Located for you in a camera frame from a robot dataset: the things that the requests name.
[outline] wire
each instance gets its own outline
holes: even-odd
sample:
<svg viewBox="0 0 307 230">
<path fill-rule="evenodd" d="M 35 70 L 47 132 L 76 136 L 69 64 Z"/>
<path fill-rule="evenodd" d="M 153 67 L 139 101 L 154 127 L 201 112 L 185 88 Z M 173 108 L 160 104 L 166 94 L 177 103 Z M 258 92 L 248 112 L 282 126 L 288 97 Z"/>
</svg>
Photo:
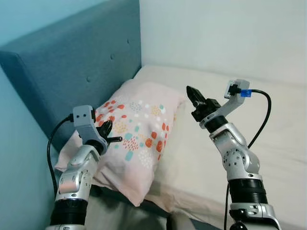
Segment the wire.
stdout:
<svg viewBox="0 0 307 230">
<path fill-rule="evenodd" d="M 229 195 L 229 184 L 227 184 L 226 190 L 226 202 L 225 202 L 225 215 L 224 215 L 224 230 L 227 230 L 227 212 L 228 212 L 228 195 Z"/>
<path fill-rule="evenodd" d="M 52 139 L 56 133 L 56 131 L 58 130 L 58 128 L 64 124 L 66 121 L 70 121 L 70 117 L 66 117 L 65 119 L 63 119 L 60 123 L 57 124 L 57 126 L 53 129 L 51 135 L 50 135 L 50 138 L 49 138 L 49 141 L 48 141 L 48 144 L 47 144 L 47 162 L 48 162 L 48 167 L 49 167 L 49 170 L 50 170 L 50 174 L 51 174 L 51 179 L 52 179 L 52 184 L 53 184 L 53 190 L 54 190 L 54 198 L 56 198 L 57 196 L 57 192 L 58 192 L 58 185 L 57 185 L 57 180 L 56 180 L 56 177 L 54 175 L 54 171 L 53 171 L 53 167 L 52 167 L 52 163 L 51 163 L 51 157 L 50 157 L 50 146 L 51 146 L 51 142 L 52 142 Z"/>
<path fill-rule="evenodd" d="M 260 93 L 260 94 L 264 95 L 267 98 L 267 100 L 268 100 L 268 110 L 267 110 L 267 114 L 265 115 L 265 118 L 264 118 L 264 120 L 262 122 L 262 125 L 260 126 L 260 128 L 259 128 L 258 132 L 256 133 L 256 135 L 254 136 L 254 138 L 249 143 L 248 148 L 250 148 L 254 144 L 254 142 L 256 141 L 256 139 L 258 138 L 260 133 L 262 132 L 263 128 L 267 124 L 268 119 L 270 117 L 271 108 L 272 108 L 271 97 L 266 92 L 264 92 L 262 90 L 251 90 L 251 91 L 252 92 L 256 92 L 256 93 Z M 226 191 L 225 215 L 224 215 L 224 230 L 226 230 L 226 228 L 227 228 L 228 195 L 229 195 L 229 184 L 227 184 L 227 191 Z"/>
<path fill-rule="evenodd" d="M 260 94 L 264 95 L 267 98 L 267 100 L 268 100 L 268 110 L 267 110 L 267 114 L 265 115 L 265 118 L 264 118 L 264 121 L 263 121 L 262 125 L 260 126 L 260 128 L 259 128 L 258 132 L 256 133 L 256 135 L 254 136 L 254 138 L 249 143 L 248 148 L 250 148 L 254 144 L 255 140 L 257 139 L 257 137 L 259 136 L 259 134 L 261 133 L 261 131 L 263 130 L 263 128 L 267 124 L 268 119 L 270 117 L 271 108 L 272 108 L 272 100 L 271 100 L 270 96 L 266 92 L 261 91 L 261 90 L 251 90 L 251 91 L 252 92 L 256 92 L 256 93 L 260 93 Z"/>
</svg>

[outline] blue headboard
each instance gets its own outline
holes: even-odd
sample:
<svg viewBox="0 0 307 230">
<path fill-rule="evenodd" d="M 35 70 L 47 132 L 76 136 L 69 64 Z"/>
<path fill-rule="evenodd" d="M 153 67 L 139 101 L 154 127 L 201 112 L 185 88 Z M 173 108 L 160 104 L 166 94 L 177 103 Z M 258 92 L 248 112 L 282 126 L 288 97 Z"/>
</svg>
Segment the blue headboard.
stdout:
<svg viewBox="0 0 307 230">
<path fill-rule="evenodd" d="M 109 0 L 17 39 L 0 48 L 0 63 L 49 137 L 73 107 L 98 107 L 140 69 L 139 0 Z M 59 129 L 57 150 L 72 132 Z"/>
</svg>

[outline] white bed sheet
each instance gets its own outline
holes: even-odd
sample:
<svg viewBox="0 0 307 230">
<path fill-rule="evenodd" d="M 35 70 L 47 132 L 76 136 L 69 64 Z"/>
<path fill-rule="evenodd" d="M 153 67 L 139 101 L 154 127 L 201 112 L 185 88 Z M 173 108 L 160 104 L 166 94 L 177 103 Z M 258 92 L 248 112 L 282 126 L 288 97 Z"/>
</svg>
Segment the white bed sheet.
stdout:
<svg viewBox="0 0 307 230">
<path fill-rule="evenodd" d="M 190 85 L 199 89 L 205 98 L 214 98 L 223 104 L 228 81 L 238 77 L 145 66 L 135 78 L 162 83 L 183 94 Z M 264 90 L 272 98 L 271 117 L 251 148 L 260 159 L 260 174 L 268 201 L 274 206 L 282 226 L 306 229 L 306 86 L 245 79 L 250 81 L 250 88 Z M 191 116 L 193 110 L 187 98 L 186 108 L 178 113 L 177 124 L 146 199 L 166 211 L 180 210 L 191 218 L 222 228 L 226 172 L 208 131 L 201 130 Z M 234 123 L 249 142 L 266 111 L 266 98 L 253 94 L 227 120 Z"/>
</svg>

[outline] fabric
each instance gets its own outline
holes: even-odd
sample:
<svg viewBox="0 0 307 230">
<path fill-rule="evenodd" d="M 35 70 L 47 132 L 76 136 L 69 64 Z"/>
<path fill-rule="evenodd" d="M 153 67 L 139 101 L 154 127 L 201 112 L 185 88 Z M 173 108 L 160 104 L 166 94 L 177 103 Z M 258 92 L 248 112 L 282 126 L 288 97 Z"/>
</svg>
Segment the fabric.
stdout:
<svg viewBox="0 0 307 230">
<path fill-rule="evenodd" d="M 14 40 L 0 47 L 0 65 L 49 137 L 73 107 L 97 108 L 140 69 L 139 0 L 104 1 Z M 72 133 L 57 131 L 56 150 Z"/>
<path fill-rule="evenodd" d="M 214 98 L 221 105 L 227 102 L 224 91 L 229 80 L 225 76 L 192 69 L 145 66 L 135 79 L 171 86 L 186 96 L 186 86 L 200 90 L 205 98 Z M 283 229 L 306 229 L 306 86 L 244 78 L 251 89 L 266 91 L 272 98 L 270 119 L 251 150 L 260 160 L 260 174 Z M 165 148 L 163 160 L 146 200 L 164 210 L 182 211 L 189 217 L 223 229 L 226 172 L 220 153 L 202 130 L 186 103 Z M 263 95 L 252 93 L 243 105 L 226 117 L 250 142 L 267 112 Z M 228 226 L 233 223 L 228 218 Z"/>
<path fill-rule="evenodd" d="M 96 126 L 113 121 L 110 137 L 122 136 L 101 157 L 94 184 L 120 191 L 139 206 L 154 179 L 184 96 L 161 84 L 128 80 L 96 109 Z M 77 131 L 60 152 L 56 168 L 66 169 L 82 145 Z"/>
</svg>

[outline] pillow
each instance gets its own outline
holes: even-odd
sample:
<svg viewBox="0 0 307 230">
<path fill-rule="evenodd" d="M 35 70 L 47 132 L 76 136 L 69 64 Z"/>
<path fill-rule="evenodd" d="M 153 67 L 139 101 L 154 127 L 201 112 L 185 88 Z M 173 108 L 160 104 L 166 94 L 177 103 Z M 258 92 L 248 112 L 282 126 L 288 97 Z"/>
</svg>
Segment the pillow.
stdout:
<svg viewBox="0 0 307 230">
<path fill-rule="evenodd" d="M 125 82 L 96 109 L 95 125 L 112 120 L 109 136 L 122 136 L 123 141 L 111 143 L 101 156 L 93 184 L 120 191 L 133 205 L 139 206 L 153 182 L 177 108 L 184 100 L 183 95 L 161 84 Z M 60 151 L 56 168 L 66 170 L 81 145 L 82 140 L 75 131 Z"/>
</svg>

